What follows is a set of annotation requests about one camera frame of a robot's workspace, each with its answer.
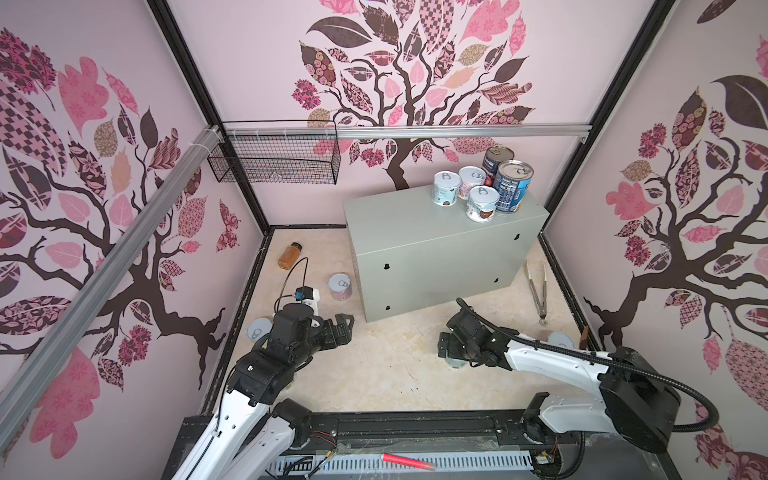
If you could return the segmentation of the teal can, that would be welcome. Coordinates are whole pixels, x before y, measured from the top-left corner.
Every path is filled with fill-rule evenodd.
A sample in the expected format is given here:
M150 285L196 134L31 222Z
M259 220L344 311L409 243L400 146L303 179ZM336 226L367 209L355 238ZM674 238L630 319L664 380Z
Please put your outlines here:
M454 358L446 358L446 363L451 366L454 369L460 369L462 367L468 366L469 362L462 359L454 359Z
M466 216L477 223L491 220L495 211L499 193L492 187L473 187L467 198Z
M455 204L462 180L458 173L440 171L434 175L432 201L439 206L449 207Z

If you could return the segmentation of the pink can white lid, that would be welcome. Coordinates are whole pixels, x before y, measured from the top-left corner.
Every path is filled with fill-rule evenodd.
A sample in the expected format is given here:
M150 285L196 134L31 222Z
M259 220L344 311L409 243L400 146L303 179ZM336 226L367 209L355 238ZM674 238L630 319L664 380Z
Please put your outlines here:
M485 170L475 166L462 167L458 174L461 179L458 196L461 200L464 201L469 198L470 192L473 188L484 186L487 178Z

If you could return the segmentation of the blue label tall can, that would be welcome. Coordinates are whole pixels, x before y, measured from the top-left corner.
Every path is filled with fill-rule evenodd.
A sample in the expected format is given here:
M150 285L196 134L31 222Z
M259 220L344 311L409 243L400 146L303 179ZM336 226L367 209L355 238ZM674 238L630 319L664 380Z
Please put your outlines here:
M499 195L498 213L515 213L534 176L534 169L527 163L510 160L499 164L492 187Z

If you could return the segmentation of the la sicilia tomato can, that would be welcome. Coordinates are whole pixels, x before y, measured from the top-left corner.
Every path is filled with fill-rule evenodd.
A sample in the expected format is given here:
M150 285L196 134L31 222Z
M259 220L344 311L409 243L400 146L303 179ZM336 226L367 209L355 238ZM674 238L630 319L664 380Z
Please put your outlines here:
M485 172L485 185L491 186L498 172L499 166L508 161L515 159L514 151L503 145L496 145L486 150L483 161L482 169Z

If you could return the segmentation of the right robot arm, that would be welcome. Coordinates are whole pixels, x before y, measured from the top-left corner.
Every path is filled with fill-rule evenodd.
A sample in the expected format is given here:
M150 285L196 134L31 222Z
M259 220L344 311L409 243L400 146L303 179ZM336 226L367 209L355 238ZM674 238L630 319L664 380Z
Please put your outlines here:
M650 453L664 453L674 433L699 433L720 419L694 388L657 372L637 351L577 350L497 326L466 304L446 324L439 357L471 367L534 373L581 390L575 397L535 394L519 430L535 444L568 433L609 433Z

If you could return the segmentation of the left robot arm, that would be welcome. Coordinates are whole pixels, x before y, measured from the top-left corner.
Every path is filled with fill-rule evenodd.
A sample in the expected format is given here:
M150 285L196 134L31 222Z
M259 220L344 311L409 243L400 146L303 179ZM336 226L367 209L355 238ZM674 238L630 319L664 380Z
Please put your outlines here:
M234 366L219 406L178 467L175 479L257 479L289 450L310 410L277 402L300 367L320 351L349 344L355 319L323 319L311 305L292 303L273 317L268 334Z

